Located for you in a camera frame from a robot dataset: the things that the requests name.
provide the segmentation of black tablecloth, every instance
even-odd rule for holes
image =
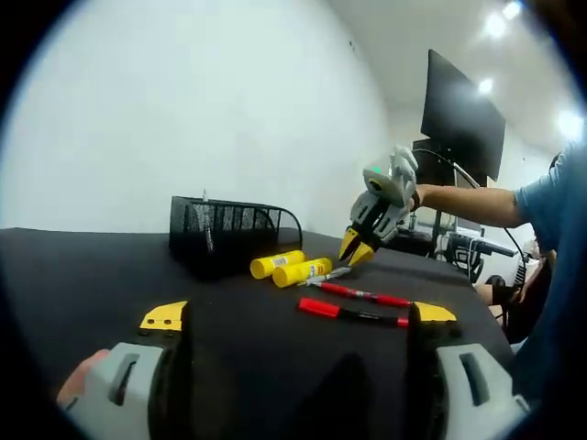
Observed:
[[[304,251],[334,255],[339,243],[305,233]],[[0,247],[9,303],[53,390],[95,350],[132,338],[152,307],[188,299],[194,425],[201,438],[282,436],[299,422],[301,407],[315,408],[309,396],[325,383],[328,389],[328,378],[358,376],[359,386],[369,389],[353,391],[361,396],[356,415],[365,409],[364,437],[399,436],[405,330],[333,321],[295,306],[311,296],[379,313],[401,311],[316,288],[279,290],[245,275],[201,283],[171,258],[165,234],[7,229],[0,231]],[[447,307],[467,341],[481,343],[504,365],[512,358],[487,307],[446,263],[381,249],[352,279],[338,282]]]

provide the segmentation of glue stick label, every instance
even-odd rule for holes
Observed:
[[[316,275],[322,275],[324,273],[324,266],[321,264],[313,264],[310,266],[310,277],[315,277]]]
[[[284,264],[287,264],[287,257],[278,257],[273,259],[273,266],[275,266],[276,268],[279,268]]]

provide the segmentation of cable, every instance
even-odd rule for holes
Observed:
[[[469,243],[469,254],[467,255],[467,276],[469,278],[469,282],[471,282],[471,252],[473,249],[473,243],[479,242],[479,238],[473,238]]]
[[[463,172],[460,169],[460,167],[457,167],[455,165],[456,162],[453,162],[453,161],[450,161],[450,160],[444,158],[443,156],[439,155],[435,151],[430,151],[429,149],[424,149],[424,148],[416,148],[416,149],[413,149],[412,152],[413,153],[423,152],[423,153],[431,154],[432,156],[435,156],[436,158],[442,160],[444,163],[448,164],[452,169],[456,170],[462,177],[465,178],[465,180],[469,183],[469,185],[472,188],[479,188],[481,186],[471,176],[469,176],[466,172]],[[515,238],[512,236],[512,234],[510,234],[510,231],[506,227],[504,228],[504,231],[510,237],[510,239],[514,242],[515,247],[517,248],[517,251],[520,253],[520,258],[522,259],[522,265],[524,266],[524,273],[526,273],[526,259],[524,258],[524,252],[522,252],[522,248],[520,247],[520,245],[517,244],[517,241],[515,241]],[[526,277],[524,277],[524,279],[522,280],[522,284],[520,285],[520,291],[522,291],[522,289],[524,289],[524,284],[526,284]]]

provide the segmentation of black mesh pen holder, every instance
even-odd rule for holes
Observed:
[[[285,209],[172,197],[169,249],[198,278],[243,273],[254,259],[301,248],[300,222]]]

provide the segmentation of ceiling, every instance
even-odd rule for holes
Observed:
[[[559,115],[582,115],[574,85],[552,40],[527,24],[528,11],[504,19],[500,38],[488,34],[499,0],[329,0],[356,39],[393,117],[422,114],[427,52],[447,58],[472,81],[493,79],[488,96],[527,144],[550,152],[568,142]]]

